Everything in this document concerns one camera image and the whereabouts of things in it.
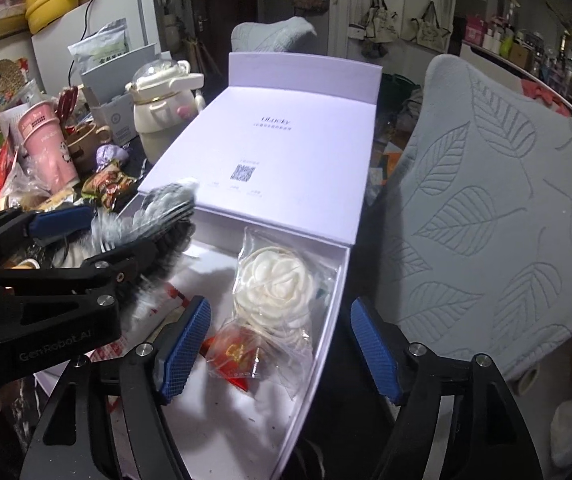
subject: pink cup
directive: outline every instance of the pink cup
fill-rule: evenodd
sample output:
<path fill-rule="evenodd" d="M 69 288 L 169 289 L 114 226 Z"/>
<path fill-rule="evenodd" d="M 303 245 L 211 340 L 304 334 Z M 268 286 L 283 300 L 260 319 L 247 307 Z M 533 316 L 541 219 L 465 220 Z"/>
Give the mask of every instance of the pink cup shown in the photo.
<path fill-rule="evenodd" d="M 52 194 L 79 183 L 52 104 L 34 105 L 19 120 L 23 145 Z"/>

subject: qr code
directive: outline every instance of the qr code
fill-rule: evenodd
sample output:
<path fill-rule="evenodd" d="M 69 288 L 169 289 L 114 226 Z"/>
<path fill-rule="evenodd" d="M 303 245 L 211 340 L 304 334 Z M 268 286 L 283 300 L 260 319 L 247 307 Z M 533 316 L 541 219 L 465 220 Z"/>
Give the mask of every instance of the qr code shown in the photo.
<path fill-rule="evenodd" d="M 233 173 L 233 176 L 230 177 L 230 180 L 239 180 L 240 182 L 248 182 L 250 177 L 253 176 L 253 171 L 255 170 L 254 166 L 244 166 L 239 164 Z"/>

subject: box lid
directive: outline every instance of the box lid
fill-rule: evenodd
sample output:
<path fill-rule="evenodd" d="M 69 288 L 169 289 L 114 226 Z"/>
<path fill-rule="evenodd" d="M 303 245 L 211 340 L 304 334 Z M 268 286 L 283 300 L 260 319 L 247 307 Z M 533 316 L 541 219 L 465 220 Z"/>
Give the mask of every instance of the box lid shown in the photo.
<path fill-rule="evenodd" d="M 230 54 L 230 85 L 139 190 L 184 177 L 197 206 L 354 244 L 381 67 L 324 56 Z"/>

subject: blue gripper pad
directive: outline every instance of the blue gripper pad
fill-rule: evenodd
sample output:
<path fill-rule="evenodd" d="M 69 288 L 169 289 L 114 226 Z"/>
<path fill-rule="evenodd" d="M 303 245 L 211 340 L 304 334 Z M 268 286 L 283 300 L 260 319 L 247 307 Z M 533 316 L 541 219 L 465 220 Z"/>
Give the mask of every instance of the blue gripper pad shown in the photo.
<path fill-rule="evenodd" d="M 397 381 L 397 362 L 359 298 L 352 302 L 351 327 L 377 390 L 391 402 L 399 400 L 402 390 Z"/>
<path fill-rule="evenodd" d="M 163 327 L 155 339 L 158 351 L 153 382 L 163 405 L 169 404 L 183 391 L 206 338 L 210 318 L 208 300 L 195 296 L 179 320 Z"/>

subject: door handle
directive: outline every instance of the door handle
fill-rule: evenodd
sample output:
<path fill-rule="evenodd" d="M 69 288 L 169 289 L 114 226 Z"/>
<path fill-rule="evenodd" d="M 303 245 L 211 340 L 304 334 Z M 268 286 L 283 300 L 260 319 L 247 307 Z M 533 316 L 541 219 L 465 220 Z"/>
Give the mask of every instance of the door handle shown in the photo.
<path fill-rule="evenodd" d="M 208 19 L 202 17 L 201 15 L 197 16 L 197 27 L 199 27 L 199 31 L 203 32 L 204 31 L 204 22 L 207 22 Z"/>

